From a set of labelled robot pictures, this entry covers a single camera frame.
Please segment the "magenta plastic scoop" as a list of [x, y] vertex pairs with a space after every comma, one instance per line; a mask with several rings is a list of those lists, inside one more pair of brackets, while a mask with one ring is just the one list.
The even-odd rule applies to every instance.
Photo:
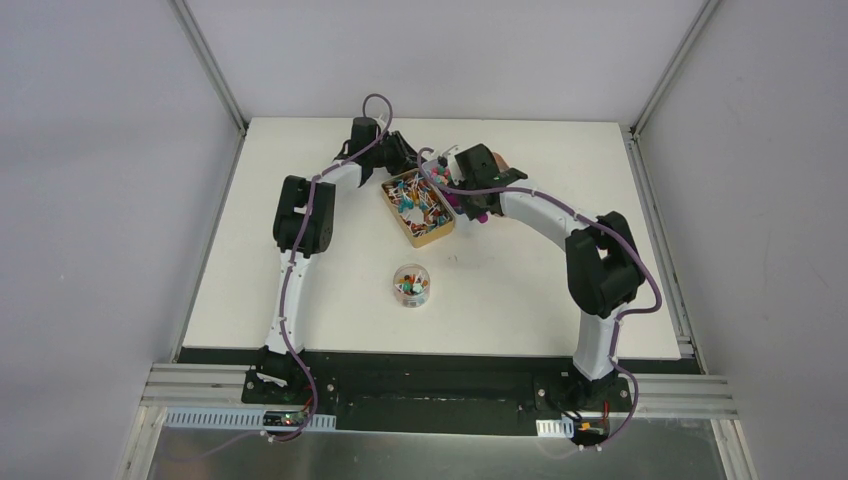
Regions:
[[443, 196], [458, 217], [464, 217], [469, 221], [476, 221], [481, 224], [485, 224], [488, 221], [488, 210], [485, 207], [477, 205], [474, 202], [474, 196], [457, 195], [454, 193], [444, 193]]

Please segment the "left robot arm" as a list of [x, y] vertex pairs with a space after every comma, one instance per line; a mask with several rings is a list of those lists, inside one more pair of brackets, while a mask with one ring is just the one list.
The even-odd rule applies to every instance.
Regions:
[[356, 117], [350, 138], [329, 166], [309, 177], [284, 179], [272, 226], [280, 253], [279, 294], [257, 367], [271, 364], [263, 374], [266, 389], [281, 404], [293, 404], [304, 394], [305, 378], [293, 370], [302, 365], [299, 355], [305, 347], [300, 303], [310, 267], [332, 240], [336, 201], [362, 187], [376, 169], [407, 160], [410, 147], [390, 127], [389, 120]]

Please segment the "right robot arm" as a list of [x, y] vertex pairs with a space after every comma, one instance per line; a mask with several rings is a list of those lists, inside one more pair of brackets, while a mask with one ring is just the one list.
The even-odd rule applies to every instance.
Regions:
[[611, 211], [589, 217], [537, 189], [515, 168], [501, 169], [478, 144], [455, 154], [455, 197], [471, 219], [501, 215], [532, 228], [565, 255], [567, 288], [580, 310], [577, 349], [565, 381], [576, 407], [595, 408], [617, 378], [618, 322], [648, 280], [626, 218]]

